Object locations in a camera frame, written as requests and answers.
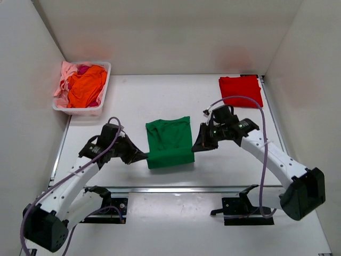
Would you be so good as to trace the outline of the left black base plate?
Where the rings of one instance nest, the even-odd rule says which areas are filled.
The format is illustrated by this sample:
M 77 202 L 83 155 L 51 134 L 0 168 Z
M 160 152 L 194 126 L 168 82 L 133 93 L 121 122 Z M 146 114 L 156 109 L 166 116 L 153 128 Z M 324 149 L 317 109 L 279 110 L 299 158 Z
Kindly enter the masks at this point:
M 128 194 L 112 194 L 110 203 L 86 217 L 81 223 L 123 225 L 126 223 L 127 210 Z

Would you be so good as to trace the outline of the white plastic basket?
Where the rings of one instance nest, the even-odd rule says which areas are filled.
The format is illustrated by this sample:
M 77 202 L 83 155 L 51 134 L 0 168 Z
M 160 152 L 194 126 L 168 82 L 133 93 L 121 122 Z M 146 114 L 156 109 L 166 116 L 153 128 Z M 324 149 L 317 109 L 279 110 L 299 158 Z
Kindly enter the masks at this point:
M 105 61 L 63 61 L 53 109 L 68 115 L 100 115 L 110 72 L 111 64 Z

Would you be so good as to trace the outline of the magenta t shirt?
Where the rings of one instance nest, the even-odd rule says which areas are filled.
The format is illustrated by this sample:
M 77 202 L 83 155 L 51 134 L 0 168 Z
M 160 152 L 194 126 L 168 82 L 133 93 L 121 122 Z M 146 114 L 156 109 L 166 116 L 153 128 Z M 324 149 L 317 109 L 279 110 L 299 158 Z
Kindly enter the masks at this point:
M 87 66 L 87 65 L 80 65 L 78 67 L 78 70 L 77 70 L 77 74 L 78 75 L 83 75 L 85 74 L 89 69 L 90 69 L 91 66 Z

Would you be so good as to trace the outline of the pink t shirt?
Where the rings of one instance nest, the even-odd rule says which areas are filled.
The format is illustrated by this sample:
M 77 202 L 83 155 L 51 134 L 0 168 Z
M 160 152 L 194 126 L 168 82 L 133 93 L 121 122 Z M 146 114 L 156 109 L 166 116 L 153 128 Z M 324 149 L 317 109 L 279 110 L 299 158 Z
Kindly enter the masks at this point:
M 67 108 L 69 99 L 69 77 L 78 72 L 78 64 L 62 62 L 61 77 L 57 90 L 54 93 L 54 103 L 57 108 Z

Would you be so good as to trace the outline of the orange t shirt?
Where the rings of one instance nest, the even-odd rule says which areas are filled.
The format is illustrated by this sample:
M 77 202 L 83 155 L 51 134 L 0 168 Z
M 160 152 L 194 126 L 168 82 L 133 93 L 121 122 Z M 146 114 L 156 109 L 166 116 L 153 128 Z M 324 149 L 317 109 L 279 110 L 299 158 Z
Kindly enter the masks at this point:
M 69 77 L 68 108 L 97 107 L 99 96 L 107 80 L 107 72 L 101 66 L 91 66 L 83 75 Z

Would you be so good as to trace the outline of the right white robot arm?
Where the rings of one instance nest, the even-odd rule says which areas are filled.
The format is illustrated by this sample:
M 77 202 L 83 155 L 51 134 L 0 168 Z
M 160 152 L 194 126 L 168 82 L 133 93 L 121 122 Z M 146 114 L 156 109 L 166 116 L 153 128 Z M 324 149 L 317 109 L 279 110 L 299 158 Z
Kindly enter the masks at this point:
M 252 154 L 280 181 L 280 189 L 251 185 L 239 193 L 239 209 L 251 214 L 263 207 L 283 210 L 293 220 L 301 220 L 326 201 L 325 178 L 315 167 L 297 162 L 267 139 L 263 130 L 249 118 L 240 120 L 232 106 L 208 107 L 207 120 L 200 124 L 192 152 L 218 148 L 220 141 L 233 141 Z

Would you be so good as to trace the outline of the folded red t shirt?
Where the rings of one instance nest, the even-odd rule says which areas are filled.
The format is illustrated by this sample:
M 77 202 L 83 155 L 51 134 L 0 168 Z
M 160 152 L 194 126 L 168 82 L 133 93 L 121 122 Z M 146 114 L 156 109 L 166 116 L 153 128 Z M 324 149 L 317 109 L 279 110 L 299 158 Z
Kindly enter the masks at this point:
M 253 99 L 263 108 L 261 88 L 256 75 L 240 77 L 220 77 L 219 87 L 222 98 L 243 96 Z M 223 101 L 226 105 L 241 108 L 257 108 L 257 104 L 244 98 L 231 98 Z

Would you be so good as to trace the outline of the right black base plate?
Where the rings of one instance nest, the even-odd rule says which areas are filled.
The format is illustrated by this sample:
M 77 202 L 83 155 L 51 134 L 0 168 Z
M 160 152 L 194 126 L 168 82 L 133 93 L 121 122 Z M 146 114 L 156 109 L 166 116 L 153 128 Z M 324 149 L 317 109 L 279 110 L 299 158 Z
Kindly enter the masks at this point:
M 258 188 L 259 185 L 251 185 L 234 197 L 223 197 L 222 207 L 211 210 L 210 216 L 223 214 L 225 226 L 271 226 L 274 225 L 273 217 L 268 219 L 261 215 L 258 206 L 252 206 L 247 195 Z

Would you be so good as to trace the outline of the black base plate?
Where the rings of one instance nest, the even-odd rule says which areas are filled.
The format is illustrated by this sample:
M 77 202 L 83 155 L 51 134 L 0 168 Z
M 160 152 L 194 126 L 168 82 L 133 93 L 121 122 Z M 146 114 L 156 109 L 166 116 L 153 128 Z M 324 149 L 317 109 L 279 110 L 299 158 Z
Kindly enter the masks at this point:
M 128 194 L 112 194 L 110 203 L 86 217 L 81 223 L 123 225 L 126 223 L 127 210 Z
M 251 185 L 234 197 L 223 197 L 222 207 L 211 210 L 210 216 L 223 214 L 225 226 L 271 226 L 274 225 L 273 217 L 268 219 L 261 215 L 258 206 L 252 206 L 247 195 L 258 188 L 259 185 Z

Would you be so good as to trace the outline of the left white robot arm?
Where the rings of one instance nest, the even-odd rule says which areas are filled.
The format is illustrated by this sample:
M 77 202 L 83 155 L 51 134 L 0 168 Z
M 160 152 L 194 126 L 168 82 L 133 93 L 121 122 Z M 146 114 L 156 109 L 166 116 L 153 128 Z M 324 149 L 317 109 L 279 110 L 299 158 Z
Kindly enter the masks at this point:
M 121 125 L 106 123 L 101 133 L 91 137 L 80 150 L 69 174 L 24 209 L 20 240 L 26 255 L 30 254 L 25 244 L 27 239 L 56 252 L 67 242 L 78 223 L 89 215 L 114 209 L 122 216 L 111 204 L 111 193 L 107 188 L 85 187 L 116 157 L 127 165 L 148 158 L 131 142 Z

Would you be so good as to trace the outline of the green t shirt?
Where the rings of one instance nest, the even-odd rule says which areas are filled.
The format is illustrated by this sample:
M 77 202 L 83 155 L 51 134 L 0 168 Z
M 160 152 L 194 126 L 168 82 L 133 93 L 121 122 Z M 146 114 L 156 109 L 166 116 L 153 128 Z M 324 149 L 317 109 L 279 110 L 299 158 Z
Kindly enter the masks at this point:
M 150 170 L 191 164 L 195 161 L 192 152 L 190 117 L 174 120 L 158 119 L 145 125 L 149 153 Z

